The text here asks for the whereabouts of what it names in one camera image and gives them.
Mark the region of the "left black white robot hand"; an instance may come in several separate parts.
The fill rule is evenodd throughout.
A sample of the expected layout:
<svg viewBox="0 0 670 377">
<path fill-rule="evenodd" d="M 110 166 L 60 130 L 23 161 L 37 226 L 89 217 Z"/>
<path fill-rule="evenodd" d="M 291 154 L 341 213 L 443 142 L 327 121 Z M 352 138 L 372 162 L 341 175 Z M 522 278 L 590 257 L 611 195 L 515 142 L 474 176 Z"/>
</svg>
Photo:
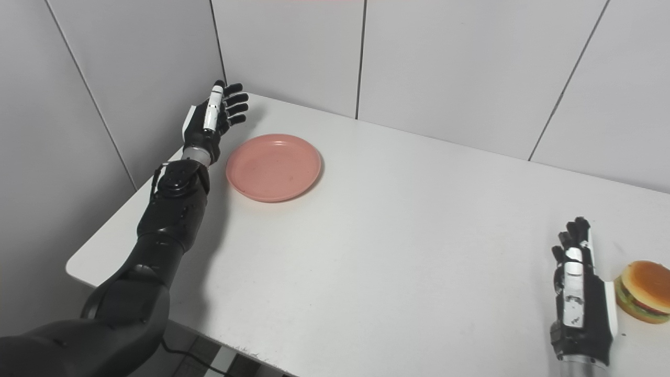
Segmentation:
<svg viewBox="0 0 670 377">
<path fill-rule="evenodd" d="M 209 96 L 191 106 L 183 125 L 183 159 L 208 167 L 220 157 L 220 142 L 232 126 L 247 121 L 249 95 L 241 83 L 216 81 Z"/>
</svg>

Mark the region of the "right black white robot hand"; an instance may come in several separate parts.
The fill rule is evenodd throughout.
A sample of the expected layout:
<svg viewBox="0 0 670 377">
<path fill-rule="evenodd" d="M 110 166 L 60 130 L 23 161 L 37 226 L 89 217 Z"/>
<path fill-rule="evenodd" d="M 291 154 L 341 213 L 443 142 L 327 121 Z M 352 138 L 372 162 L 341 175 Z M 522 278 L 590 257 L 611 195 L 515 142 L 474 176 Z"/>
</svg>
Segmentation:
<svg viewBox="0 0 670 377">
<path fill-rule="evenodd" d="M 551 251 L 557 318 L 550 342 L 562 376 L 606 376 L 618 333 L 613 282 L 603 281 L 595 268 L 591 226 L 584 217 L 567 222 Z"/>
</svg>

